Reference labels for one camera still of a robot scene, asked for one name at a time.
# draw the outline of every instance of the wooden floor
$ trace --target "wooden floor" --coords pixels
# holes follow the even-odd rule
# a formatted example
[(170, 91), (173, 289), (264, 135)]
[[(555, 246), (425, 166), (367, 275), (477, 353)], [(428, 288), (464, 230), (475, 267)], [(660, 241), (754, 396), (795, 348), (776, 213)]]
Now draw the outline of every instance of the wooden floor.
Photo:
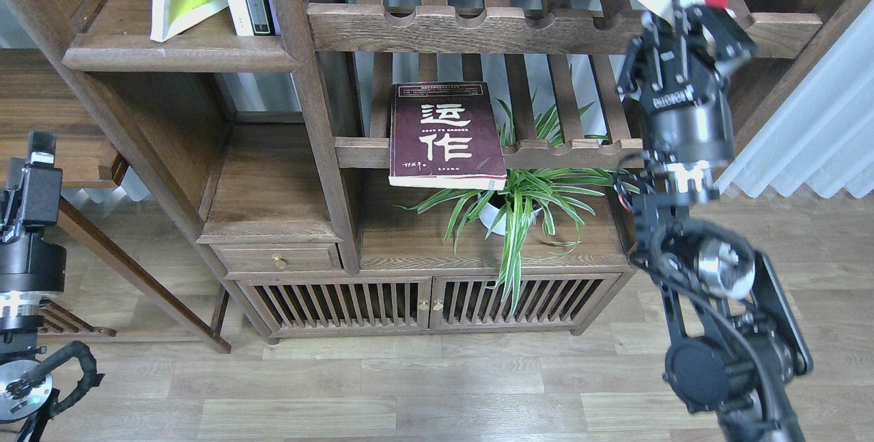
[[(216, 284), (154, 202), (84, 206), (206, 316)], [(817, 369), (789, 395), (808, 440), (874, 441), (874, 199), (733, 199), (696, 215), (773, 258)], [(87, 250), (69, 251), (59, 302), (96, 326), (172, 332)], [(285, 340), (265, 345), (232, 306), (230, 355), (197, 343), (97, 344), (103, 386), (49, 424), (44, 440), (674, 441), (722, 440), (661, 380), (668, 337), (656, 289), (635, 277), (592, 327)], [(78, 379), (57, 371), (66, 394)]]

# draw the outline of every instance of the black cable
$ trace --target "black cable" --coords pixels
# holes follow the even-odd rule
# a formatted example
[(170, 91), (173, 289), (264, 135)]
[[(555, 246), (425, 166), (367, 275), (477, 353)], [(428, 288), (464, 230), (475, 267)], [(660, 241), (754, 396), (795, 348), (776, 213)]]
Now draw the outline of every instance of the black cable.
[(55, 368), (60, 367), (72, 358), (79, 359), (79, 367), (82, 369), (82, 378), (63, 401), (56, 402), (50, 410), (49, 416), (54, 418), (60, 413), (68, 410), (72, 405), (84, 398), (88, 390), (100, 385), (103, 380), (103, 374), (97, 373), (97, 361), (94, 355), (91, 355), (91, 349), (85, 343), (71, 342), (57, 350), (57, 352), (49, 355), (46, 360), (40, 365), (32, 368), (25, 373), (21, 379), (9, 383), (6, 386), (6, 391), (13, 396), (26, 396), (35, 386), (38, 386), (46, 380), (46, 376)]

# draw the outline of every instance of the white flower pot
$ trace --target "white flower pot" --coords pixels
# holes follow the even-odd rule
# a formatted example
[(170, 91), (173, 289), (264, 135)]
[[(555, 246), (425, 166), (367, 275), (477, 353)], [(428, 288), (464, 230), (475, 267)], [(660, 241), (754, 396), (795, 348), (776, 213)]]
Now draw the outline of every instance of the white flower pot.
[[(498, 212), (501, 209), (498, 206), (492, 205), (491, 203), (486, 203), (483, 211), (480, 212), (480, 221), (483, 222), (486, 228), (490, 228), (494, 218), (497, 216)], [(537, 215), (543, 211), (543, 208), (538, 208), (534, 210), (531, 214), (530, 220), (528, 220), (528, 225), (534, 225), (534, 222), (537, 221)], [(501, 219), (494, 225), (492, 230), (493, 234), (498, 234), (499, 236), (505, 236), (507, 233), (507, 215), (501, 215)]]

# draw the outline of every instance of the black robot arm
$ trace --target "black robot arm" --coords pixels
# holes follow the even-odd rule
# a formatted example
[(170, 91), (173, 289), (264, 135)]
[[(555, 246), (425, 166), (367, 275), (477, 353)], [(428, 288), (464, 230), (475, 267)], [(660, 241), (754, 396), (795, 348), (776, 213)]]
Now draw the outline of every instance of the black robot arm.
[[(617, 88), (645, 112), (644, 169), (616, 171), (615, 188), (634, 214), (632, 262), (661, 290), (664, 377), (690, 413), (715, 411), (729, 442), (800, 442), (784, 385), (813, 361), (771, 264), (742, 236), (690, 218), (719, 197), (712, 169), (734, 159), (728, 78), (756, 46), (725, 10), (673, 2), (673, 25), (644, 16)], [(681, 298), (702, 334), (687, 333)]]

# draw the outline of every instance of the cabinet drawer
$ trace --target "cabinet drawer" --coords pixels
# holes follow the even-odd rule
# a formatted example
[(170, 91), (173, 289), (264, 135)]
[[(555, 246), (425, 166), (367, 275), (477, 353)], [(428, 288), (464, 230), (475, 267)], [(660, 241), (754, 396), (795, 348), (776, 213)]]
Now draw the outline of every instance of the cabinet drawer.
[(337, 244), (213, 245), (232, 273), (340, 270)]

